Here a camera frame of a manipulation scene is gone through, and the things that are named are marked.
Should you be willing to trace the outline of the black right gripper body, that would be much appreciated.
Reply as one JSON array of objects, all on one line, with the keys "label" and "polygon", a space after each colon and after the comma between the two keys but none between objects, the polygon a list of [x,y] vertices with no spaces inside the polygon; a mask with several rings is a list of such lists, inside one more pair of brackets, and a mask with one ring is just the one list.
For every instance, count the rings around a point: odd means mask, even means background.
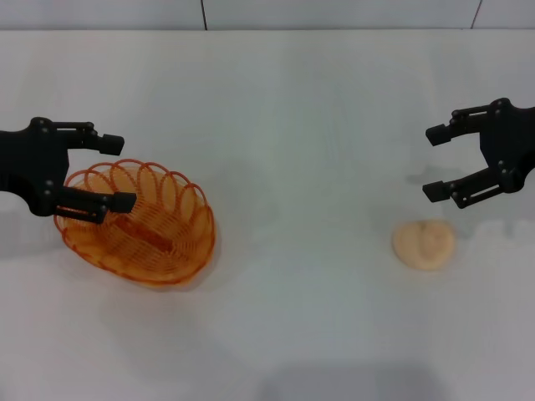
[{"label": "black right gripper body", "polygon": [[493,101],[480,150],[492,183],[505,193],[520,191],[534,169],[534,108],[518,108],[507,98]]}]

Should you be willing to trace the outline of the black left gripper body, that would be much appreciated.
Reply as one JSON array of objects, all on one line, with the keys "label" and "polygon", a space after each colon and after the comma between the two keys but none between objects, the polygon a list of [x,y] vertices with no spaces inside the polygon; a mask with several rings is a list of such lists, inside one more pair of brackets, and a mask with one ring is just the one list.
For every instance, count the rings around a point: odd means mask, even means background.
[{"label": "black left gripper body", "polygon": [[69,168],[65,139],[44,117],[1,132],[1,190],[22,198],[36,216],[51,216]]}]

